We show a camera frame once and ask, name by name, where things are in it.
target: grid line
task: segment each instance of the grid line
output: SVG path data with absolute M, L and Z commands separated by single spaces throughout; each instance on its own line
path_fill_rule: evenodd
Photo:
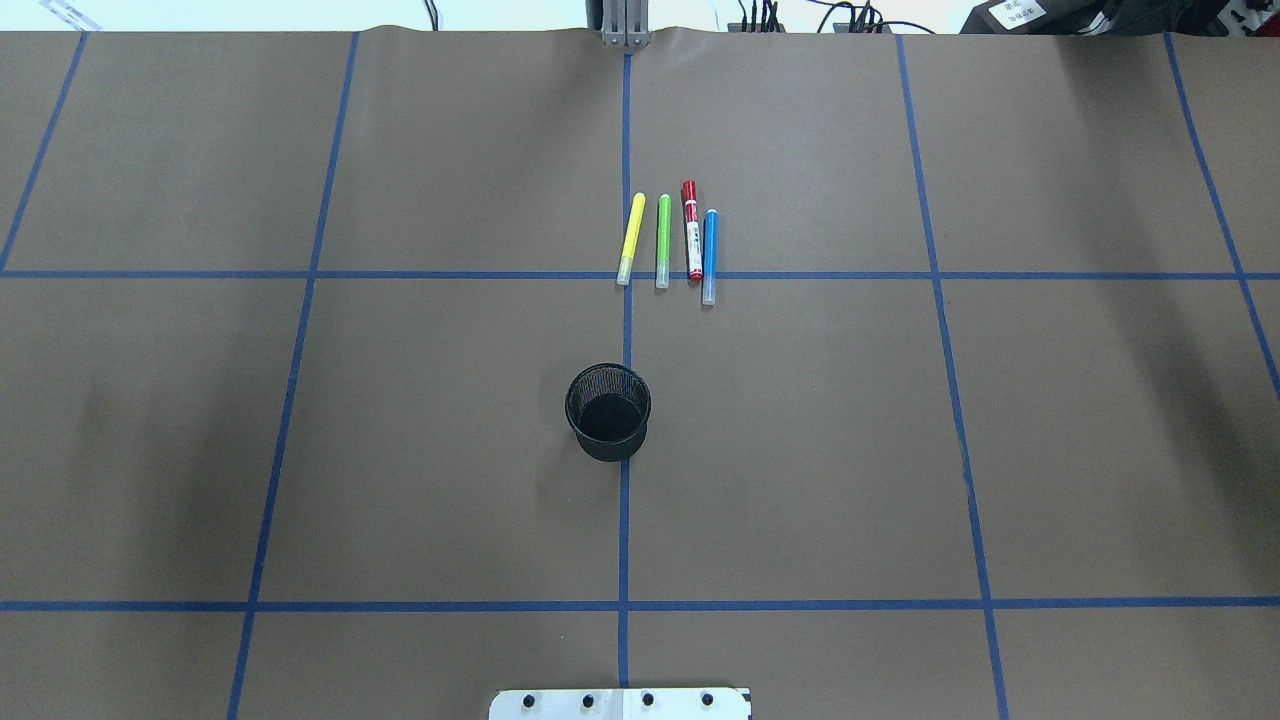
M 324 615 L 338 612 L 385 614 L 498 614 L 498 612 L 617 612 L 613 600 L 539 601 L 266 601 L 255 612 Z M 1280 607 L 1280 596 L 1134 596 L 1134 597 L 997 597 L 888 598 L 888 600 L 632 600 L 631 612 L 919 612 L 978 611 L 986 607 L 1018 610 L 1129 610 L 1197 607 Z M 244 612 L 248 602 L 204 601 L 0 601 L 0 612 Z
M 622 56 L 622 232 L 631 206 L 631 53 Z M 622 364 L 631 366 L 631 284 L 622 287 Z M 631 683 L 631 459 L 618 469 L 618 687 Z
M 1258 347 L 1262 350 L 1262 360 L 1267 365 L 1267 374 L 1271 375 L 1271 389 L 1280 400 L 1280 373 L 1276 372 L 1276 361 L 1271 355 L 1271 345 L 1267 342 L 1267 333 L 1262 329 L 1262 319 L 1258 318 L 1258 309 L 1253 304 L 1253 292 L 1249 290 L 1249 278 L 1244 273 L 1244 263 L 1240 261 L 1240 252 L 1235 247 L 1235 238 L 1231 236 L 1231 227 L 1226 222 L 1226 211 L 1222 210 L 1222 200 L 1217 195 L 1217 183 L 1213 182 L 1213 173 L 1208 168 L 1204 158 L 1204 147 L 1199 141 L 1199 132 L 1196 129 L 1196 119 L 1192 117 L 1192 105 L 1187 99 L 1187 86 L 1183 83 L 1183 72 L 1178 65 L 1178 50 L 1174 49 L 1174 36 L 1165 33 L 1165 51 L 1169 54 L 1169 69 L 1174 73 L 1174 87 L 1178 90 L 1178 102 L 1183 109 L 1183 119 L 1187 122 L 1187 133 L 1192 140 L 1192 149 L 1196 151 L 1196 161 L 1199 163 L 1201 176 L 1204 177 L 1204 188 L 1208 199 L 1213 204 L 1213 214 L 1217 215 L 1217 227 L 1222 231 L 1222 240 L 1226 242 L 1226 252 L 1231 256 L 1231 266 L 1235 268 L 1235 277 L 1240 283 L 1240 295 L 1244 296 L 1244 306 L 1249 310 L 1249 322 L 1253 323 L 1253 333 L 1258 338 Z
M 18 229 L 22 228 L 22 218 L 27 214 L 27 202 L 36 190 L 36 179 L 40 178 L 40 168 L 45 164 L 45 154 L 49 152 L 49 143 L 54 141 L 54 131 L 58 128 L 58 119 L 63 115 L 63 106 L 67 105 L 67 96 L 72 91 L 72 82 L 76 79 L 76 70 L 79 69 L 81 58 L 84 56 L 84 45 L 88 44 L 88 33 L 79 33 L 76 42 L 76 53 L 72 63 L 67 67 L 67 76 L 63 78 L 63 87 L 58 91 L 58 100 L 54 102 L 54 111 L 49 115 L 49 124 L 45 126 L 45 135 L 40 138 L 40 147 L 36 150 L 36 159 L 31 163 L 31 172 L 27 174 L 27 184 L 22 188 L 18 199 L 18 208 L 13 213 L 13 222 L 9 224 L 9 233 L 4 238 L 4 249 L 0 249 L 0 270 L 9 263 L 13 252 L 13 243 L 18 240 Z
M 297 396 L 298 372 L 302 368 L 302 352 L 307 338 L 307 325 L 311 320 L 311 301 L 315 297 L 315 273 L 320 266 L 320 252 L 324 249 L 324 231 L 329 215 L 329 199 L 333 196 L 333 181 L 338 172 L 338 152 L 342 150 L 342 129 L 347 120 L 347 101 L 351 97 L 351 79 L 356 70 L 356 51 L 360 47 L 360 33 L 351 33 L 351 46 L 347 50 L 347 68 L 342 81 L 342 95 L 338 99 L 338 118 L 334 120 L 333 143 L 329 149 L 329 168 L 325 172 L 324 193 L 320 211 L 316 217 L 315 240 L 311 243 L 311 266 L 306 290 L 302 293 L 302 309 L 298 313 L 298 331 L 293 341 L 293 357 L 289 361 L 289 378 L 284 388 L 284 402 L 280 410 L 280 428 L 275 439 L 275 456 L 271 460 L 271 477 L 266 487 L 266 501 L 262 505 L 262 524 L 257 534 L 257 551 L 253 556 L 253 575 L 248 588 L 248 606 L 244 610 L 244 623 L 241 629 L 241 644 L 236 656 L 236 674 L 232 679 L 230 698 L 227 703 L 227 719 L 236 720 L 239 714 L 241 692 L 244 688 L 244 671 L 248 666 L 248 651 L 253 639 L 253 621 L 257 614 L 257 598 L 262 588 L 262 569 L 266 565 L 266 550 L 271 538 L 271 519 L 275 514 L 275 497 L 280 487 L 280 471 L 284 466 L 284 451 L 289 439 L 289 421 L 293 418 L 293 400 Z
M 929 255 L 929 273 L 933 281 L 933 305 L 938 314 L 938 333 L 942 341 L 942 360 L 947 369 L 947 388 L 951 395 L 951 415 L 960 443 L 960 464 L 964 474 L 969 506 L 969 530 L 973 537 L 973 555 L 978 570 L 978 591 L 982 593 L 982 615 L 987 625 L 987 655 L 996 692 L 996 710 L 1001 720 L 1009 720 L 1009 701 L 1005 696 L 1005 671 L 1000 657 L 1000 637 L 996 632 L 996 611 L 991 606 L 991 579 L 987 574 L 987 552 L 982 541 L 982 519 L 978 514 L 978 492 L 973 483 L 973 464 L 969 459 L 969 438 L 964 425 L 964 406 L 960 402 L 960 383 L 956 379 L 955 355 L 951 351 L 951 329 L 947 325 L 946 300 L 942 296 L 942 277 L 938 272 L 938 249 L 933 238 L 933 218 L 929 213 L 929 193 L 924 179 L 924 160 L 920 155 L 920 136 L 915 122 L 915 104 L 911 101 L 911 79 L 906 65 L 906 46 L 902 36 L 895 36 L 899 73 L 902 78 L 902 102 L 906 108 L 906 129 L 911 140 L 911 161 L 915 165 L 915 191 L 920 201 L 920 219 L 924 225 L 924 245 Z
M 1280 273 L 1091 273 L 1062 270 L 724 270 L 716 277 L 731 281 L 956 281 L 1033 282 L 1249 282 L 1280 281 Z M 0 279 L 319 279 L 319 281 L 609 281 L 616 270 L 0 270 Z M 685 273 L 672 273 L 684 279 Z M 631 273 L 632 279 L 654 278 L 652 270 Z
M 991 594 L 989 578 L 987 573 L 986 556 L 982 544 L 982 529 L 978 514 L 978 501 L 974 489 L 972 464 L 964 427 L 963 406 L 960 402 L 959 384 L 955 374 L 955 359 L 951 350 L 950 331 L 947 327 L 943 282 L 963 281 L 1133 281 L 1133 282 L 1238 282 L 1243 299 L 1249 311 L 1265 363 L 1267 365 L 1272 387 L 1280 397 L 1280 375 L 1270 350 L 1267 337 L 1263 332 L 1257 307 L 1249 288 L 1251 282 L 1280 281 L 1280 273 L 1247 273 L 1240 260 L 1231 236 L 1225 211 L 1222 209 L 1212 173 L 1210 170 L 1198 132 L 1192 117 L 1190 105 L 1183 83 L 1183 77 L 1178 64 L 1178 56 L 1172 42 L 1172 36 L 1165 35 L 1166 51 L 1170 68 L 1178 90 L 1179 101 L 1190 141 L 1201 167 L 1207 192 L 1210 193 L 1219 225 L 1226 243 L 1234 272 L 1231 273 L 1089 273 L 1089 272 L 943 272 L 938 266 L 937 247 L 933 237 L 932 218 L 928 208 L 928 196 L 923 160 L 919 147 L 915 110 L 910 94 L 910 79 L 906 64 L 906 53 L 901 37 L 896 38 L 900 74 L 902 82 L 904 102 L 906 109 L 908 132 L 911 141 L 913 161 L 915 165 L 916 190 L 919 195 L 922 222 L 924 225 L 925 245 L 929 255 L 928 272 L 722 272 L 722 279 L 740 281 L 929 281 L 934 291 L 934 304 L 938 314 L 940 336 L 943 350 L 943 359 L 947 366 L 948 389 L 951 393 L 952 415 L 956 424 L 957 441 L 961 450 L 964 478 L 968 491 L 968 506 L 970 527 L 973 534 L 975 564 L 978 570 L 980 598 L 897 598 L 897 600 L 719 600 L 719 601 L 631 601 L 628 587 L 628 561 L 630 561 L 630 462 L 623 461 L 620 470 L 620 527 L 618 527 L 618 600 L 617 601 L 456 601 L 456 602 L 419 602 L 419 601 L 289 601 L 289 602 L 260 602 L 262 571 L 265 566 L 268 542 L 270 536 L 274 502 L 279 487 L 280 471 L 283 468 L 284 450 L 287 445 L 288 427 L 292 415 L 292 405 L 296 395 L 297 378 L 301 368 L 303 343 L 310 318 L 311 302 L 315 293 L 315 284 L 319 279 L 520 279 L 520 281 L 611 281 L 612 272 L 484 272 L 484 270 L 320 270 L 319 261 L 323 250 L 325 224 L 333 192 L 333 182 L 337 170 L 338 154 L 342 140 L 346 111 L 348 106 L 349 90 L 355 73 L 356 53 L 360 33 L 352 33 L 348 49 L 346 76 L 338 106 L 333 143 L 330 147 L 329 168 L 325 178 L 320 211 L 316 222 L 315 238 L 310 258 L 310 266 L 306 270 L 9 270 L 5 265 L 13 251 L 15 238 L 20 229 L 22 219 L 36 187 L 40 169 L 47 149 L 51 143 L 58 120 L 70 91 L 73 78 L 81 63 L 88 35 L 81 33 L 76 53 L 67 70 L 63 86 L 55 102 L 52 114 L 42 136 L 40 147 L 28 174 L 22 197 L 14 213 L 14 218 L 5 237 L 5 245 L 0 250 L 0 278 L 14 279 L 305 279 L 302 307 L 298 318 L 298 328 L 294 340 L 294 350 L 291 360 L 289 377 L 287 380 L 285 398 L 282 409 L 275 456 L 268 487 L 268 497 L 264 505 L 262 524 L 259 534 L 259 544 L 255 553 L 253 575 L 250 584 L 248 600 L 244 602 L 219 602 L 219 601 L 4 601 L 0 600 L 0 612 L 187 612 L 187 614 L 244 614 L 241 647 L 237 655 L 237 667 L 232 687 L 232 697 L 228 705 L 228 717 L 234 719 L 238 712 L 241 692 L 243 689 L 244 673 L 247 667 L 250 643 L 253 629 L 253 620 L 257 614 L 339 614 L 339 612 L 385 612 L 385 614 L 471 614 L 471 612 L 611 612 L 618 618 L 618 682 L 621 687 L 628 684 L 628 615 L 632 611 L 643 612 L 865 612 L 865 611 L 982 611 L 986 619 L 988 651 L 991 655 L 993 682 L 996 685 L 997 705 L 1001 719 L 1007 720 L 1009 710 L 1005 698 L 1002 666 L 996 633 L 995 611 L 1019 610 L 1108 610 L 1108 609 L 1196 609 L 1196 607 L 1280 607 L 1280 596 L 1151 596 L 1151 597 L 1057 597 L 1057 598 L 996 598 Z M 627 208 L 631 195 L 631 67 L 632 56 L 626 54 L 622 60 L 623 88 L 622 88 L 622 222 L 626 223 Z M 637 272 L 635 279 L 653 279 L 652 272 Z M 630 286 L 622 290 L 622 361 L 631 365 L 632 351 L 632 290 Z

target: red marker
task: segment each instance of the red marker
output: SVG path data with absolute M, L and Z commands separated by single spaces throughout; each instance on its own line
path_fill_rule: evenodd
M 680 188 L 680 199 L 685 201 L 685 247 L 689 250 L 689 279 L 703 279 L 703 240 L 698 232 L 698 186 L 685 181 Z

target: black mesh pen holder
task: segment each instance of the black mesh pen holder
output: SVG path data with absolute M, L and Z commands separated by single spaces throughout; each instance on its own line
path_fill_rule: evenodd
M 622 365 L 591 365 L 564 393 L 564 416 L 588 455 L 620 462 L 644 445 L 649 424 L 649 386 Z

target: green marker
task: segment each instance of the green marker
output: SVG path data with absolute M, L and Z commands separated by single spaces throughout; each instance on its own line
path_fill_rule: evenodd
M 671 275 L 671 196 L 663 193 L 658 199 L 658 273 L 653 277 L 653 287 L 667 290 Z

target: cable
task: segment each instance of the cable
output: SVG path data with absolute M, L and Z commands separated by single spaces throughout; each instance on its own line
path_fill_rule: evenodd
M 769 17 L 764 20 L 764 32 L 782 32 L 782 23 L 778 22 L 778 0 L 769 3 Z
M 850 26 L 854 24 L 854 14 L 858 12 L 858 8 L 854 8 L 852 3 L 831 3 L 831 4 L 818 3 L 818 4 L 827 5 L 827 14 L 823 15 L 822 22 L 818 23 L 818 32 L 822 32 L 822 28 L 827 27 L 827 19 L 831 18 L 831 14 L 836 12 L 836 8 L 849 8 L 849 24 Z
M 712 9 L 712 17 L 716 18 L 716 32 L 719 32 L 721 29 L 719 10 L 716 9 L 714 0 L 707 0 L 707 6 Z
M 886 26 L 908 26 L 908 27 L 914 27 L 916 29 L 923 29 L 924 32 L 927 32 L 929 35 L 937 35 L 936 32 L 933 32 L 932 29 L 929 29 L 929 28 L 927 28 L 924 26 L 915 24 L 915 23 L 909 23 L 906 20 L 884 20 L 882 23 L 869 24 L 865 28 L 863 28 L 863 32 L 879 32 L 878 28 L 882 28 L 882 27 L 886 27 Z
M 858 13 L 858 19 L 849 23 L 847 32 L 870 32 L 867 27 L 882 22 L 883 19 L 884 13 L 873 8 L 870 0 L 868 0 L 868 3 L 863 5 L 863 10 Z
M 435 32 L 440 31 L 440 12 L 435 9 L 435 0 L 422 0 L 426 5 L 426 14 L 431 18 L 431 29 Z

